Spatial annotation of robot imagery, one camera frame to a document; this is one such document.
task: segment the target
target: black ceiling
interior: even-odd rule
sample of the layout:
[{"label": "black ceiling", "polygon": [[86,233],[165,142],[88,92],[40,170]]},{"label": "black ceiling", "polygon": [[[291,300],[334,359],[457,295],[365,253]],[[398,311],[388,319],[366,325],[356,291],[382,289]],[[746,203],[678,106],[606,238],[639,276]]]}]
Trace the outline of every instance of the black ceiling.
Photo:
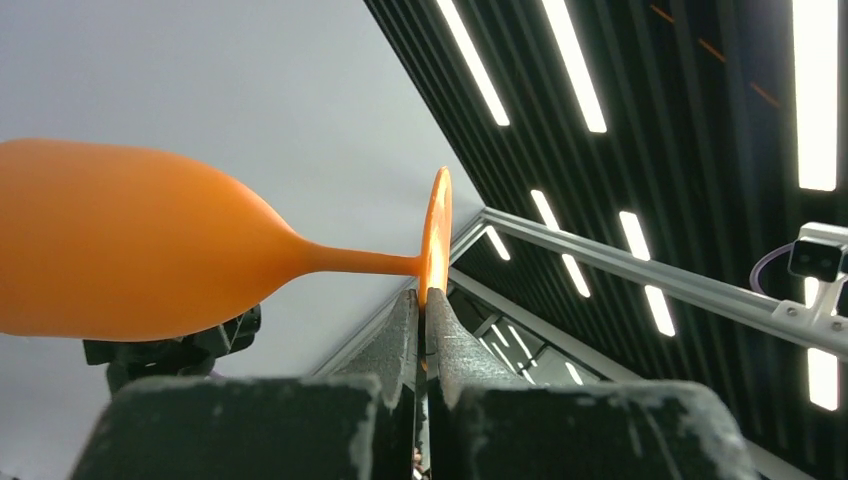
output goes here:
[{"label": "black ceiling", "polygon": [[[540,1],[454,3],[508,127],[492,120],[435,0],[366,0],[488,206],[541,221],[539,189],[564,230],[623,249],[618,212],[632,211],[654,259],[746,288],[754,263],[803,223],[848,225],[839,189],[797,186],[790,0],[568,0],[600,135]],[[710,386],[751,441],[817,478],[848,478],[848,408],[810,404],[805,349],[672,299],[678,334],[664,337],[639,286],[584,265],[584,299],[558,255],[504,242],[511,261],[478,242],[456,267],[640,375]],[[766,291],[801,300],[801,282],[774,263]]]}]

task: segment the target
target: rectangular light fixture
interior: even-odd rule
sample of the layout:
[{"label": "rectangular light fixture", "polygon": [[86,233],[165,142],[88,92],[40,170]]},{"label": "rectangular light fixture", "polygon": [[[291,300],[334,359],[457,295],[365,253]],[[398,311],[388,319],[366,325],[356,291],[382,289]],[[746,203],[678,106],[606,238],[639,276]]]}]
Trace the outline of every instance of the rectangular light fixture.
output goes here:
[{"label": "rectangular light fixture", "polygon": [[571,362],[565,362],[565,368],[568,369],[568,373],[571,374],[571,379],[574,380],[574,383],[577,385],[583,385],[583,379],[580,378],[580,374],[577,373],[577,369],[574,368],[574,365]]},{"label": "rectangular light fixture", "polygon": [[618,218],[621,220],[630,253],[639,260],[650,260],[651,253],[648,251],[648,242],[645,241],[645,235],[642,233],[639,217],[635,213],[619,212]]},{"label": "rectangular light fixture", "polygon": [[524,378],[525,378],[528,382],[532,383],[533,385],[536,385],[536,382],[534,382],[534,381],[533,381],[533,377],[531,377],[531,376],[530,376],[530,372],[528,372],[528,371],[527,371],[527,369],[526,369],[526,368],[524,368],[524,364],[523,364],[523,363],[518,362],[518,368],[520,368],[520,369],[521,369],[521,374],[522,374],[522,375],[524,375]]},{"label": "rectangular light fixture", "polygon": [[834,411],[839,408],[839,359],[817,348],[807,349],[810,401]]},{"label": "rectangular light fixture", "polygon": [[798,186],[836,189],[839,0],[794,0]]},{"label": "rectangular light fixture", "polygon": [[485,348],[486,350],[488,350],[488,351],[489,351],[489,353],[491,353],[492,355],[494,355],[494,354],[495,354],[495,352],[493,352],[493,351],[492,351],[492,349],[491,349],[491,348],[489,348],[489,346],[488,346],[488,345],[486,345],[486,341],[485,341],[485,340],[483,340],[482,338],[480,339],[480,343],[481,343],[481,344],[483,344],[483,348]]},{"label": "rectangular light fixture", "polygon": [[489,237],[489,241],[492,242],[492,246],[495,247],[498,255],[504,260],[509,260],[509,252],[506,251],[506,247],[501,241],[501,237],[498,236],[498,232],[495,231],[495,227],[491,225],[486,227],[486,236]]},{"label": "rectangular light fixture", "polygon": [[508,328],[509,333],[511,333],[512,336],[515,337],[515,341],[518,342],[518,346],[521,347],[522,350],[524,350],[524,355],[527,356],[527,360],[530,360],[530,364],[534,367],[538,366],[536,360],[533,360],[533,355],[530,354],[530,349],[527,348],[527,345],[524,343],[524,340],[518,335],[518,332],[515,331],[515,327],[513,327],[512,325],[508,325]]},{"label": "rectangular light fixture", "polygon": [[589,77],[589,70],[586,68],[586,60],[580,50],[580,43],[577,41],[577,33],[574,31],[574,25],[565,7],[565,1],[542,0],[542,5],[551,24],[551,30],[554,32],[568,77],[571,79],[577,103],[580,104],[583,118],[586,119],[586,127],[590,132],[604,133],[607,131],[607,125],[601,113],[601,105],[598,103],[595,88],[592,86],[592,79]]},{"label": "rectangular light fixture", "polygon": [[465,58],[465,63],[468,64],[468,69],[471,70],[471,76],[474,77],[474,82],[477,83],[477,88],[483,95],[483,100],[492,112],[492,118],[495,123],[502,127],[509,125],[509,117],[506,116],[506,110],[503,108],[501,99],[498,98],[498,93],[495,91],[495,86],[486,73],[486,67],[483,66],[483,61],[480,60],[480,55],[477,54],[477,49],[474,48],[474,42],[468,35],[468,30],[462,23],[462,18],[456,10],[456,5],[451,0],[437,0],[439,9],[445,17],[445,21],[450,28],[453,39],[456,41],[462,57]]},{"label": "rectangular light fixture", "polygon": [[545,194],[539,190],[530,190],[530,196],[533,197],[533,201],[536,203],[536,208],[539,210],[539,215],[542,216],[545,226],[555,232],[559,231],[559,224],[554,216],[554,211],[548,205],[548,199],[545,198]]},{"label": "rectangular light fixture", "polygon": [[501,343],[503,343],[503,344],[504,344],[504,347],[509,348],[509,344],[506,342],[506,338],[505,338],[505,337],[503,336],[503,334],[501,333],[501,329],[500,329],[500,328],[498,328],[498,326],[497,326],[497,325],[492,325],[492,330],[495,332],[495,335],[497,335],[497,336],[498,336],[498,338],[500,339]]},{"label": "rectangular light fixture", "polygon": [[[536,208],[539,210],[539,215],[542,216],[545,226],[550,230],[558,232],[559,223],[554,216],[553,210],[551,210],[551,206],[548,204],[547,198],[545,198],[545,194],[539,190],[531,190],[530,196],[533,197],[533,202],[536,203]],[[586,279],[583,278],[583,273],[577,265],[577,260],[571,255],[563,254],[562,261],[565,262],[565,269],[568,271],[568,275],[571,276],[571,281],[574,282],[577,292],[589,298],[591,296],[589,285],[586,283]]]},{"label": "rectangular light fixture", "polygon": [[512,370],[512,373],[518,373],[515,371],[515,367],[512,366],[512,363],[509,362],[509,359],[506,358],[506,355],[503,354],[503,350],[501,350],[501,347],[499,347],[497,343],[492,342],[492,348],[494,348],[495,351],[498,352],[498,355],[500,355],[501,360],[503,360],[506,366],[509,367],[510,370]]},{"label": "rectangular light fixture", "polygon": [[654,316],[657,330],[663,335],[673,337],[675,334],[674,322],[671,321],[671,312],[668,311],[668,303],[665,301],[662,290],[651,285],[645,285],[645,296],[648,297],[648,306],[651,308],[651,315]]},{"label": "rectangular light fixture", "polygon": [[586,298],[591,297],[592,294],[589,292],[589,285],[586,283],[586,279],[583,278],[583,273],[580,271],[580,266],[577,265],[577,260],[571,255],[563,253],[562,261],[565,262],[565,269],[568,271],[568,275],[571,276],[571,281],[574,282],[577,293]]}]

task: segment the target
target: orange line on ceiling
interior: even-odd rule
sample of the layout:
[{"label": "orange line on ceiling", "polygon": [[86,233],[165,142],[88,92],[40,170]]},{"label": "orange line on ceiling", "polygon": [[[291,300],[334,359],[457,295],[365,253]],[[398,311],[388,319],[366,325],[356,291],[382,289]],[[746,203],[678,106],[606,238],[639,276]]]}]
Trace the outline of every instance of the orange line on ceiling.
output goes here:
[{"label": "orange line on ceiling", "polygon": [[660,7],[658,7],[658,6],[656,6],[656,5],[651,5],[651,10],[653,10],[653,11],[657,12],[657,15],[659,15],[659,16],[663,17],[664,19],[668,20],[668,21],[669,21],[669,23],[674,23],[674,17],[672,17],[671,15],[669,15],[669,14],[665,13],[665,12],[664,12],[664,11],[663,11]]},{"label": "orange line on ceiling", "polygon": [[715,49],[712,45],[710,45],[709,43],[707,43],[707,41],[706,41],[706,40],[704,40],[703,38],[699,38],[699,39],[698,39],[698,43],[700,43],[702,47],[704,47],[705,49],[707,49],[707,51],[708,51],[708,52],[712,53],[712,54],[713,54],[713,56],[714,56],[714,57],[716,57],[717,59],[721,60],[722,62],[725,62],[725,61],[726,61],[726,60],[724,59],[724,55],[722,55],[721,53],[719,53],[719,51],[718,51],[718,50],[716,50],[716,49]]},{"label": "orange line on ceiling", "polygon": [[753,88],[755,92],[759,93],[761,97],[763,97],[767,102],[772,104],[775,108],[780,108],[780,102],[778,102],[774,97],[769,95],[759,85],[754,82],[751,82],[751,88]]}]

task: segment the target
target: cable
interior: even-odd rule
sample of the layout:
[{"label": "cable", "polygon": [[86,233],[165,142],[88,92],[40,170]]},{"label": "cable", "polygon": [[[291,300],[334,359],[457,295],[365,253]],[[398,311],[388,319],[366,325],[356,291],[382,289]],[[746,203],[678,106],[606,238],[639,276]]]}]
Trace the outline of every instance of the cable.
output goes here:
[{"label": "cable", "polygon": [[782,247],[775,248],[765,257],[761,258],[759,262],[754,265],[754,268],[751,269],[751,274],[748,275],[748,283],[751,284],[751,290],[765,295],[766,292],[763,291],[763,287],[760,286],[760,274],[763,272],[763,269],[766,268],[766,265],[774,261],[777,257],[789,253],[792,251],[792,243],[787,243]]}]

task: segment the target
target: white wall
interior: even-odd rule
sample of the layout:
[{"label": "white wall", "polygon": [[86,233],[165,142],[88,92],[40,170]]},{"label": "white wall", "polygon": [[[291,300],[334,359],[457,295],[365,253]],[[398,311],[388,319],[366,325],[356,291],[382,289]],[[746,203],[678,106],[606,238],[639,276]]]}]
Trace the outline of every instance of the white wall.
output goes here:
[{"label": "white wall", "polygon": [[[455,228],[482,208],[360,1],[4,0],[0,141],[34,135],[193,156],[341,247],[415,254],[441,165]],[[263,304],[256,344],[219,370],[305,373],[402,281],[296,280]],[[106,401],[79,342],[0,336],[0,471],[62,478]]]}]

